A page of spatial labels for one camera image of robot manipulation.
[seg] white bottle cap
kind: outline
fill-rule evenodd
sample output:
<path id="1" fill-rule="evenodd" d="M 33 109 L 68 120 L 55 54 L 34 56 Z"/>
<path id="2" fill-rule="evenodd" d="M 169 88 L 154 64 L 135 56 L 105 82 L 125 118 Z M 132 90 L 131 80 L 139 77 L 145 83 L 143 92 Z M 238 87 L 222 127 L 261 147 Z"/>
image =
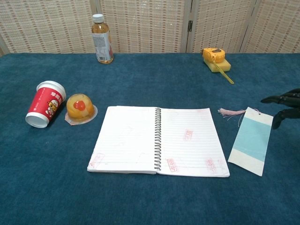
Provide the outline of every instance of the white bottle cap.
<path id="1" fill-rule="evenodd" d="M 94 14 L 93 15 L 93 22 L 94 23 L 102 23 L 104 22 L 104 17 L 102 14 Z"/>

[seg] notebook page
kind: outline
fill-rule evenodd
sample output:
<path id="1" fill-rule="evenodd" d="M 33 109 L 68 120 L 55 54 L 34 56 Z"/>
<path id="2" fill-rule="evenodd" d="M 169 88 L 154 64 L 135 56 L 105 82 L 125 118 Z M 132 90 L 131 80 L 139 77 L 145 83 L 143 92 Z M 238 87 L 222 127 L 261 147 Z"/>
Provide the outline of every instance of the notebook page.
<path id="1" fill-rule="evenodd" d="M 154 118 L 154 107 L 108 107 L 88 171 L 156 173 Z"/>
<path id="2" fill-rule="evenodd" d="M 161 109 L 159 174 L 228 177 L 210 109 Z"/>

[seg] paper cup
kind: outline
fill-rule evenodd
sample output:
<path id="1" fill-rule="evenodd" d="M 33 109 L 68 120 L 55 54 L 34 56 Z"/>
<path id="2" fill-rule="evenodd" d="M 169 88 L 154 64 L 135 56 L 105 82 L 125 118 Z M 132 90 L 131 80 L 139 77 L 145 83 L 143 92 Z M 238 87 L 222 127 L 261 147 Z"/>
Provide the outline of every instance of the paper cup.
<path id="1" fill-rule="evenodd" d="M 41 82 L 25 117 L 26 122 L 36 128 L 45 128 L 65 99 L 66 91 L 59 83 Z"/>

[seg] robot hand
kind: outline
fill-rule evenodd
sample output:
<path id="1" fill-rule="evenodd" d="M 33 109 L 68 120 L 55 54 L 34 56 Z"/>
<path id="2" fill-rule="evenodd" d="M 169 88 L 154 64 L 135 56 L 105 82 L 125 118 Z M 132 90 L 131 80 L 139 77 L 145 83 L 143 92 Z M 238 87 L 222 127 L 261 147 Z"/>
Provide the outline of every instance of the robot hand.
<path id="1" fill-rule="evenodd" d="M 261 100 L 262 103 L 275 102 L 278 104 L 283 104 L 293 109 L 284 109 L 278 112 L 273 119 L 272 128 L 277 129 L 281 121 L 285 118 L 296 119 L 300 118 L 300 89 L 291 90 L 280 96 L 270 96 Z"/>

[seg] yellow tape measure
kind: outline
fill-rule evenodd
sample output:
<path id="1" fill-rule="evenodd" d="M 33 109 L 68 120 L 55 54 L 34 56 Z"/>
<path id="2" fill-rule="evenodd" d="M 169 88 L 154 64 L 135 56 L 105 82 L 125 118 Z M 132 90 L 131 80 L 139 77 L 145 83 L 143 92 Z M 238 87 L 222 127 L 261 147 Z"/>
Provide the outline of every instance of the yellow tape measure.
<path id="1" fill-rule="evenodd" d="M 208 62 L 212 62 L 219 72 L 225 77 L 229 83 L 234 84 L 233 80 L 217 65 L 225 59 L 225 51 L 219 48 L 204 48 L 202 56 Z"/>

